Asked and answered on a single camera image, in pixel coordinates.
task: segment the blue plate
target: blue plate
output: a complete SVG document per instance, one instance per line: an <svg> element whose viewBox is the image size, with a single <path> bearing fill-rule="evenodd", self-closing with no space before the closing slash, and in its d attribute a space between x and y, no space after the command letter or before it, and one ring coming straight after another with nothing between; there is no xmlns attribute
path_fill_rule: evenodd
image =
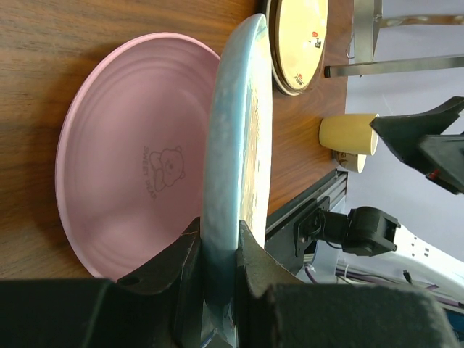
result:
<svg viewBox="0 0 464 348"><path fill-rule="evenodd" d="M214 324L235 346L232 318L239 221L264 247L272 151L272 68L265 16L243 21L217 72L204 177L205 299Z"/></svg>

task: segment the brown wood surface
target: brown wood surface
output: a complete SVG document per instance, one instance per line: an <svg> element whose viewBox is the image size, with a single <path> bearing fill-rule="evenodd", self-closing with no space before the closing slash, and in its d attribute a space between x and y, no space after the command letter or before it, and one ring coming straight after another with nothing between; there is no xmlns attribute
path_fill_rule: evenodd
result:
<svg viewBox="0 0 464 348"><path fill-rule="evenodd" d="M0 0L0 278L86 277L54 195L54 160L67 108L92 69L136 36L172 31L221 53L262 4L255 0ZM352 1L330 0L326 64L347 58ZM272 212L335 165L318 143L320 118L344 112L347 81L275 93Z"/></svg>

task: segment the bear drawing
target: bear drawing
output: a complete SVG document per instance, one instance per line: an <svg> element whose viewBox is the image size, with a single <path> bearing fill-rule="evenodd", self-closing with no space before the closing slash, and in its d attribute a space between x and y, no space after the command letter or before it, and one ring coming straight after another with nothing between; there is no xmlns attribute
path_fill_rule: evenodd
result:
<svg viewBox="0 0 464 348"><path fill-rule="evenodd" d="M150 165L153 169L153 187L156 191L172 186L177 180L185 177L183 171L182 149L164 149L162 152L150 154Z"/></svg>

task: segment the cup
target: cup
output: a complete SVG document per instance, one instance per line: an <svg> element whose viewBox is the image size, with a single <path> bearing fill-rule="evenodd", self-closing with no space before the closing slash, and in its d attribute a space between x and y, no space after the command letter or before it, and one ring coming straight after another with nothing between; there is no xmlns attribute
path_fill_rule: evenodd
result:
<svg viewBox="0 0 464 348"><path fill-rule="evenodd" d="M346 170L361 173L364 169L367 156L365 154L347 154L346 152L334 151L335 160Z"/></svg>
<svg viewBox="0 0 464 348"><path fill-rule="evenodd" d="M329 149L347 154L373 155L378 135L370 122L378 114L345 114L324 118L320 124L319 142Z"/></svg>

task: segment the light blue plate edge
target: light blue plate edge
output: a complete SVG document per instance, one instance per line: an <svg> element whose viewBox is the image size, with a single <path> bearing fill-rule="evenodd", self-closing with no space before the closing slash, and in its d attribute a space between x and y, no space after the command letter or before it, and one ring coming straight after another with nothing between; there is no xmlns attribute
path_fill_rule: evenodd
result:
<svg viewBox="0 0 464 348"><path fill-rule="evenodd" d="M252 46L267 30L265 16L243 21L229 37L216 77L204 171L201 221L204 293L221 336L235 340L231 304L249 112Z"/></svg>

